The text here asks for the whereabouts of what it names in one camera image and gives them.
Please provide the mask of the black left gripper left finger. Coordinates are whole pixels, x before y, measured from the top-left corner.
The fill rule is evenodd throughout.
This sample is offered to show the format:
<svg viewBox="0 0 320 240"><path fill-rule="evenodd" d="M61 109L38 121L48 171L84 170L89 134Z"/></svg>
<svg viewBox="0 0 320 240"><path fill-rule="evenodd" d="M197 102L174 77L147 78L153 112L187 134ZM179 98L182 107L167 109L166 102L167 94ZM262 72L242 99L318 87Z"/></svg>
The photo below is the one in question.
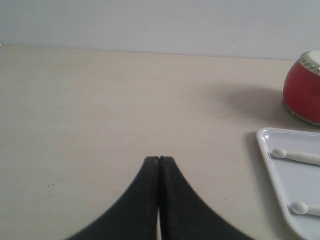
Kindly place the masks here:
<svg viewBox="0 0 320 240"><path fill-rule="evenodd" d="M122 196L70 240L155 240L159 157L148 156Z"/></svg>

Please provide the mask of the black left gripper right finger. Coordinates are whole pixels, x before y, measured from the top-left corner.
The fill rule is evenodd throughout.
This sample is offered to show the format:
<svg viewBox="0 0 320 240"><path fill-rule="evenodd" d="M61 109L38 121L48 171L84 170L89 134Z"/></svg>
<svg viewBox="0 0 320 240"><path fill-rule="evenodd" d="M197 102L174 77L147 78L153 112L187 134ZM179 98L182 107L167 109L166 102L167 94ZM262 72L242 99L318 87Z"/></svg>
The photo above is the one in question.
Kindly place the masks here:
<svg viewBox="0 0 320 240"><path fill-rule="evenodd" d="M173 157L159 159L158 209L163 240L249 240L193 190Z"/></svg>

